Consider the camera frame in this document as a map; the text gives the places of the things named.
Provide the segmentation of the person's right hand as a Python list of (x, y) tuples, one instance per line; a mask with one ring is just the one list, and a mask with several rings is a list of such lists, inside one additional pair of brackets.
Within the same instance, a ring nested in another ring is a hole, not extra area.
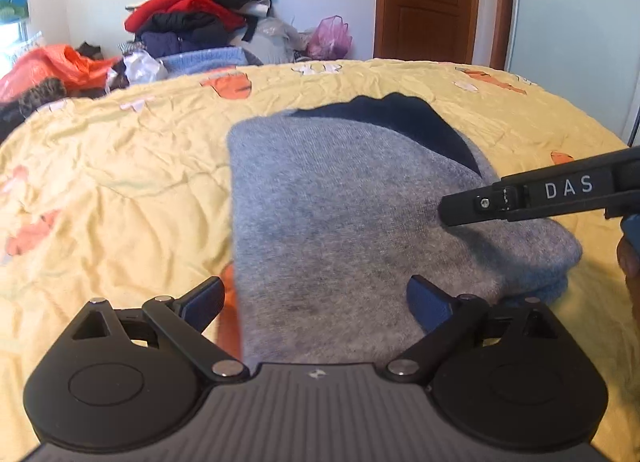
[(640, 323), (640, 262), (638, 253), (626, 238), (617, 245), (617, 261), (625, 275), (634, 321)]

